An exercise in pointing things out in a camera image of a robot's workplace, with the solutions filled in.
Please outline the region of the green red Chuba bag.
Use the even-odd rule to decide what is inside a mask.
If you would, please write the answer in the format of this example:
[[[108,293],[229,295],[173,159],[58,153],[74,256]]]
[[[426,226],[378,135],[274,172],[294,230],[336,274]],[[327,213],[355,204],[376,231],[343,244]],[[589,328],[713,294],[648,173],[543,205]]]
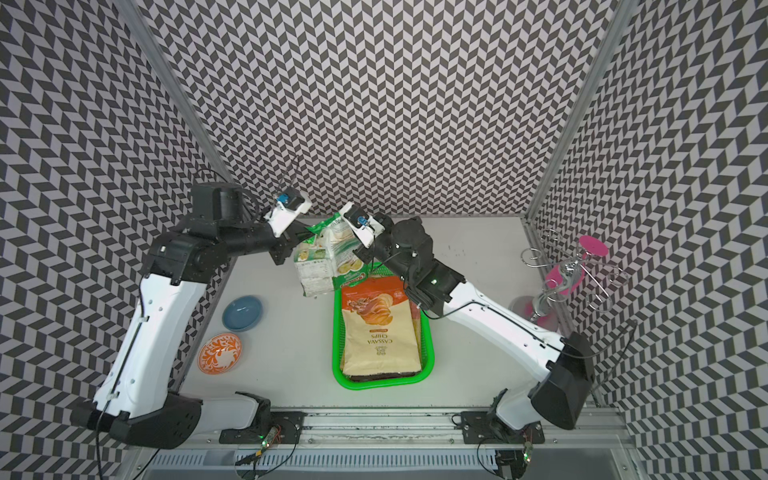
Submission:
[[[314,297],[365,281],[371,264],[355,251],[361,242],[340,213],[309,228],[312,236],[299,244],[293,262],[305,297]]]

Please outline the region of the red orange snack bag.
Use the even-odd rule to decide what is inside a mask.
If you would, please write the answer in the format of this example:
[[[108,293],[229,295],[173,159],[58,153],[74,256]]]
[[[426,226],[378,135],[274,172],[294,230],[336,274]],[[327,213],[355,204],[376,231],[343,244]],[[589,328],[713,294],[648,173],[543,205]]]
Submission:
[[[421,371],[414,316],[400,278],[379,277],[344,287],[341,314],[344,376],[369,381]]]

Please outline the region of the brown dark snack bag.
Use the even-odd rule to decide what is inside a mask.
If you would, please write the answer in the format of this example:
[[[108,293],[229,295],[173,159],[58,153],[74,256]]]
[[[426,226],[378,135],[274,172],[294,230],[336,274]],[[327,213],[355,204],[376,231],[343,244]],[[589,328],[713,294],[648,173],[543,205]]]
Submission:
[[[418,375],[418,372],[397,372],[380,373],[373,375],[352,375],[346,376],[346,379],[355,383],[370,383],[375,381],[394,381],[406,378],[412,378]]]

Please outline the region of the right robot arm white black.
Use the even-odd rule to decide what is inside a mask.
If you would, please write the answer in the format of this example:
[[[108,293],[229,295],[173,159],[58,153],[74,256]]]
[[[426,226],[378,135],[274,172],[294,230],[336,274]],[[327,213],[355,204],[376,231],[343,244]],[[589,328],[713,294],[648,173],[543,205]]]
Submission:
[[[393,222],[382,215],[358,217],[356,255],[380,262],[405,286],[407,298],[435,320],[454,321],[509,355],[530,376],[531,385],[506,389],[491,412],[513,431],[545,420],[575,428],[595,381],[590,340],[564,337],[522,318],[483,294],[465,275],[433,252],[433,239],[420,218]]]

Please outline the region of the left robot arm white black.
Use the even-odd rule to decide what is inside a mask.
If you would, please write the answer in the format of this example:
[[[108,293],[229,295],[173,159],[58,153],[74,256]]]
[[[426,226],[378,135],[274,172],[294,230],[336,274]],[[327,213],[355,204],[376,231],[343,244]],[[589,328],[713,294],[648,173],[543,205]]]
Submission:
[[[309,197],[288,187],[261,218],[245,217],[245,190],[233,183],[192,186],[190,211],[152,242],[140,270],[139,299],[116,360],[90,401],[71,408],[73,425],[129,446],[174,449],[209,432],[260,437],[270,403],[254,394],[197,399],[169,389],[170,370],[192,312],[216,271],[244,255],[277,265],[309,236],[299,216]]]

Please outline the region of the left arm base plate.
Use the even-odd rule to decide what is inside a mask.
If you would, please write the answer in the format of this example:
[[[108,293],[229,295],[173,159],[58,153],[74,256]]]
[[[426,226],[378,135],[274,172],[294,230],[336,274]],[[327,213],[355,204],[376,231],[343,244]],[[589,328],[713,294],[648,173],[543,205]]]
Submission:
[[[278,411],[269,417],[261,416],[243,429],[225,429],[219,434],[218,442],[222,445],[261,445],[270,433],[275,433],[275,441],[283,445],[299,443],[306,419],[303,411]]]

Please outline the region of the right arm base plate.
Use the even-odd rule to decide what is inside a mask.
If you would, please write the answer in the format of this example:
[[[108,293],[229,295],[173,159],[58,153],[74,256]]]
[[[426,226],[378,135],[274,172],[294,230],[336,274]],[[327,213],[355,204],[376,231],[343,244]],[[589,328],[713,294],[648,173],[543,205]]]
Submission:
[[[457,427],[465,444],[498,443],[510,445],[543,444],[545,436],[540,423],[514,430],[486,411],[465,410],[458,414]]]

